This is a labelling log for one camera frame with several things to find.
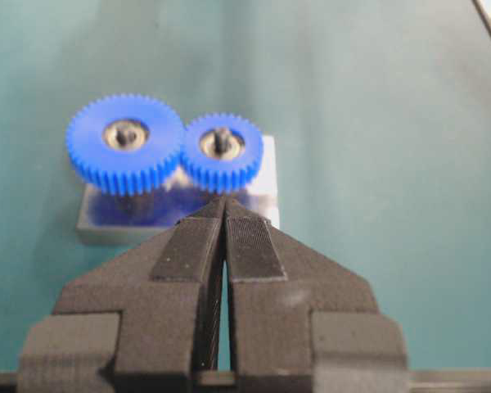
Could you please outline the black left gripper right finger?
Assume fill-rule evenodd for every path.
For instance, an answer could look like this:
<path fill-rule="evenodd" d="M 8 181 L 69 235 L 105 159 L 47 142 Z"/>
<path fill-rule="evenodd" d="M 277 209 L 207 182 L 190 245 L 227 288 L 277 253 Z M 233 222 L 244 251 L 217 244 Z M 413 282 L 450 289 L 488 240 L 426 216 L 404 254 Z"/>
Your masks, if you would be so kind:
<path fill-rule="evenodd" d="M 233 362 L 241 392 L 405 392 L 399 325 L 369 283 L 226 204 Z"/>

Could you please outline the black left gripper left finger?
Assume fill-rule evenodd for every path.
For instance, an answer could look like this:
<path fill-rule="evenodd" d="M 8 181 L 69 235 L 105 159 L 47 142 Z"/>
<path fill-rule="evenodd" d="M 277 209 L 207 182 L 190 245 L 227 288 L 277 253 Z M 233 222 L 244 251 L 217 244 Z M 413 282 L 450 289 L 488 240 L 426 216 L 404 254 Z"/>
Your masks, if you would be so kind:
<path fill-rule="evenodd" d="M 215 352 L 225 200 L 68 282 L 20 357 L 20 392 L 189 392 Z"/>

